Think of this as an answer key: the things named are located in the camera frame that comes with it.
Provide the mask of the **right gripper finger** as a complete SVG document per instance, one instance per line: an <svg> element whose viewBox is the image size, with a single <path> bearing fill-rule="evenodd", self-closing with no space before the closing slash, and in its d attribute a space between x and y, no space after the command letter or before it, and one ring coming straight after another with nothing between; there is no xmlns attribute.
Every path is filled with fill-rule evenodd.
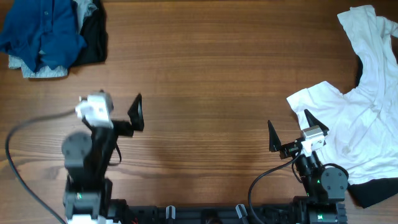
<svg viewBox="0 0 398 224"><path fill-rule="evenodd" d="M308 109L305 109L304 113L310 127L318 126L322 130L324 136L328 135L329 129L326 125L316 119L316 117L314 117L314 115L312 115Z"/></svg>
<svg viewBox="0 0 398 224"><path fill-rule="evenodd" d="M281 141L272 125L270 120L267 121L268 130L269 130L269 150L270 152L277 152L280 151L282 146Z"/></svg>

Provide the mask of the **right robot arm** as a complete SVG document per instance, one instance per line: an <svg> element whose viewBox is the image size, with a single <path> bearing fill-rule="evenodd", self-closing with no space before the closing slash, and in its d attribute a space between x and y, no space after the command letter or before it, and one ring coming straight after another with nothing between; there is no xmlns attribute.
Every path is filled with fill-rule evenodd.
<svg viewBox="0 0 398 224"><path fill-rule="evenodd" d="M278 152L281 159L292 159L295 177L306 192L287 205L268 205L264 216L271 223L346 223L342 202L348 187L348 172L333 163L323 164L317 150L326 146L329 128L304 110L309 127L301 136L282 144L272 123L268 122L270 152Z"/></svg>

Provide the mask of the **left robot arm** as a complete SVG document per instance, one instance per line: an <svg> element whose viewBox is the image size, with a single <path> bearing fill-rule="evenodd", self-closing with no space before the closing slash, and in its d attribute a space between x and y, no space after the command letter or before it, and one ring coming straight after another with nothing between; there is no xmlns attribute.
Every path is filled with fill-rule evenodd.
<svg viewBox="0 0 398 224"><path fill-rule="evenodd" d="M75 108L91 132L75 132L62 143L68 172L63 195L67 223L138 222L125 200L111 198L113 183L105 173L113 152L119 151L118 137L144 129L142 96L135 97L127 121L111 119L113 108L110 94L103 91L82 98Z"/></svg>

